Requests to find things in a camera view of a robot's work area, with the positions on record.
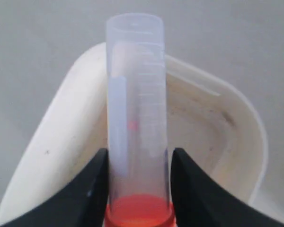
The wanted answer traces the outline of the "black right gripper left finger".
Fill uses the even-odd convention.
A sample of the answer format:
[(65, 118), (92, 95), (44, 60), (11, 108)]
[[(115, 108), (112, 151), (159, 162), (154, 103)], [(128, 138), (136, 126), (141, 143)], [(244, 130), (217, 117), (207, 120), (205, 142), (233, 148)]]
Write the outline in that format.
[(64, 188), (6, 227), (100, 227), (108, 197), (108, 150), (101, 148)]

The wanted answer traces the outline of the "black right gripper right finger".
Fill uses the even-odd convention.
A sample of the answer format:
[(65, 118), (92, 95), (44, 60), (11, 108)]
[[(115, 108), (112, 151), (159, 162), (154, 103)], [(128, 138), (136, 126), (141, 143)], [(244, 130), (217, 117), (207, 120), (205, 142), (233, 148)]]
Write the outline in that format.
[(171, 196), (179, 227), (283, 227), (217, 184), (182, 148), (173, 151)]

